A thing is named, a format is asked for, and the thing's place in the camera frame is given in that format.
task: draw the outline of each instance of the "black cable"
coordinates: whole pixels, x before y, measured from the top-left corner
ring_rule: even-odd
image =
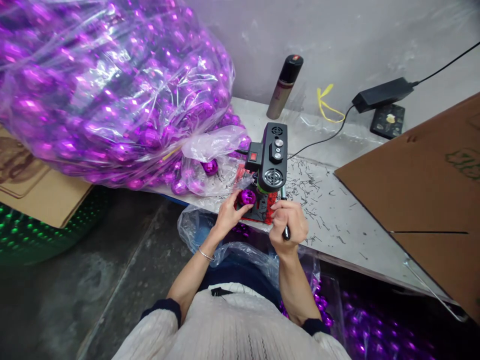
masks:
[[[454,59],[453,59],[452,61],[450,61],[447,65],[445,65],[444,67],[442,67],[440,70],[434,72],[432,75],[424,78],[423,80],[411,82],[411,83],[410,83],[411,86],[412,86],[412,87],[416,87],[418,84],[421,84],[421,83],[423,83],[425,80],[428,80],[428,79],[430,79],[431,77],[437,75],[437,74],[438,74],[439,72],[441,72],[443,69],[448,68],[448,67],[449,67],[450,65],[452,65],[454,62],[456,62],[458,59],[460,59],[463,55],[471,52],[471,51],[472,51],[473,49],[475,49],[478,45],[480,45],[480,41],[477,42],[475,45],[473,45],[471,48],[469,48],[467,51],[465,51],[463,54],[461,54],[461,55],[457,56],[456,58],[454,58]]]
[[[337,131],[336,133],[334,133],[334,134],[333,134],[332,136],[330,136],[328,139],[320,140],[320,141],[317,141],[317,142],[311,143],[310,145],[305,146],[304,148],[300,149],[299,151],[297,151],[296,153],[294,153],[292,156],[290,156],[290,157],[288,158],[288,160],[290,160],[290,159],[293,158],[294,156],[298,155],[300,152],[302,152],[302,151],[305,150],[306,148],[311,147],[312,145],[324,143],[324,142],[326,142],[326,141],[328,141],[328,140],[333,139],[334,137],[336,137],[336,136],[342,131],[342,129],[344,128],[345,122],[347,121],[347,116],[349,115],[350,110],[352,110],[352,108],[353,108],[354,106],[355,106],[355,105],[350,106],[350,108],[346,111],[345,119],[343,119],[343,121],[341,122],[340,129],[338,129],[338,131]]]

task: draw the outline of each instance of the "gray wall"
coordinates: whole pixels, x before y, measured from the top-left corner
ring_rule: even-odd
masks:
[[[233,58],[233,95],[268,103],[284,58],[305,58],[294,91],[317,112],[316,88],[345,110],[361,90],[404,76],[430,75],[480,41],[479,0],[186,0]],[[400,105],[405,126],[480,92],[480,47]]]

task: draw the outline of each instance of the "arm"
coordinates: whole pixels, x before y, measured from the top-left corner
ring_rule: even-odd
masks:
[[[307,319],[322,319],[312,290],[300,264],[299,243],[308,234],[308,223],[299,203],[280,200],[272,207],[273,228],[270,241],[280,259],[280,293],[292,322],[302,326]],[[283,239],[285,226],[290,228],[290,240]]]
[[[253,206],[245,205],[236,211],[234,203],[239,192],[240,190],[233,192],[220,206],[215,226],[200,246],[201,251],[209,257],[213,257],[218,244]],[[200,251],[197,251],[178,274],[168,291],[166,297],[175,300],[180,305],[182,324],[209,265],[209,260]]]

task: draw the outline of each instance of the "spray can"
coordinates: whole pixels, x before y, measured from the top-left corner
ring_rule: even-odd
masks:
[[[289,55],[286,57],[276,82],[275,90],[271,96],[270,105],[266,111],[266,116],[269,119],[276,120],[280,117],[303,64],[304,58],[300,55]]]

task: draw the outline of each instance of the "metal frame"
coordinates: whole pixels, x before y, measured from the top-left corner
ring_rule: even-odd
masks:
[[[411,271],[411,273],[417,278],[417,280],[420,282],[420,284],[422,284],[425,288],[427,288],[433,294],[433,296],[436,297],[436,299],[439,302],[441,302],[441,304],[448,310],[448,312],[453,315],[453,317],[457,321],[462,322],[462,323],[466,322],[467,319],[469,318],[469,316],[467,314],[465,314],[464,316],[458,316],[457,314],[455,314],[453,312],[453,310],[450,308],[450,306],[448,304],[446,304],[441,298],[439,298],[439,296],[430,288],[430,286],[428,286],[425,283],[425,281],[423,281],[422,278],[410,267],[410,260],[412,260],[410,258],[410,256],[405,254],[405,261],[403,262],[403,265],[405,265],[407,267],[407,269]]]

